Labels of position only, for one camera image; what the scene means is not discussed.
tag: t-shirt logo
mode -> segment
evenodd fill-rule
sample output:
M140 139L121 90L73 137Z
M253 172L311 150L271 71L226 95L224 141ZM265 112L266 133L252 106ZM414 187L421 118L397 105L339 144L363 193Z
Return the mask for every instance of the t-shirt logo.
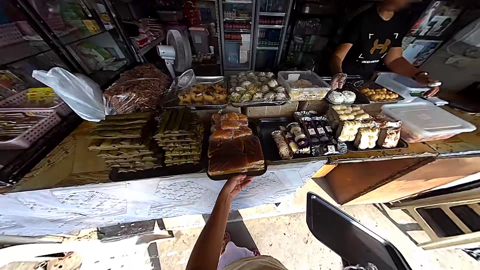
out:
M384 53L387 51L388 49L388 45L390 45L390 43L392 43L389 39L385 40L385 44L378 44L378 39L375 40L375 42L373 43L373 47L370 49L370 54L373 54L373 52L375 52L375 50L379 49L380 50L380 53Z

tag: black t-shirt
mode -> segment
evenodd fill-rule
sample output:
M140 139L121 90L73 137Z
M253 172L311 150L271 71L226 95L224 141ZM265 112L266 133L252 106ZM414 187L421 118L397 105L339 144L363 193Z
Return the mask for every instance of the black t-shirt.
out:
M371 77L388 50L402 46L406 24L406 17L398 12L385 21L376 6L355 16L340 39L341 44L353 44L342 62L342 71L348 75Z

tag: plastic glove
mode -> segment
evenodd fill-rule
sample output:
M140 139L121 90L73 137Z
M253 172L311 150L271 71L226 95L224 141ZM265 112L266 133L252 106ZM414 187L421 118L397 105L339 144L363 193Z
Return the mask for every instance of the plastic glove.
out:
M335 90L337 88L341 89L346 79L347 75L345 73L335 74L335 76L333 76L332 78L332 81L330 81L330 86L332 87L332 90Z

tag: poster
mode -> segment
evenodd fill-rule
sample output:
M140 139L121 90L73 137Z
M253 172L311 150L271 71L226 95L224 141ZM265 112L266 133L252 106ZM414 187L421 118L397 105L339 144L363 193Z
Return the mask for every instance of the poster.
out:
M440 36L458 17L460 12L461 9L447 6L447 1L432 1L408 34L415 36Z
M440 40L417 39L403 51L402 56L414 66L420 66L437 49Z

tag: white plastic container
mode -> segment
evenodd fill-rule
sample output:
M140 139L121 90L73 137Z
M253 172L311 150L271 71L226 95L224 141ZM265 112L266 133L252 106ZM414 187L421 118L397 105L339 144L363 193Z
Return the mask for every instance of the white plastic container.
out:
M402 139L409 143L448 139L476 127L427 101L386 104L382 112L402 121Z
M415 97L420 97L430 90L430 87L421 85L413 79L391 72L380 72L375 82L395 93L401 95L405 100L399 103L412 102Z

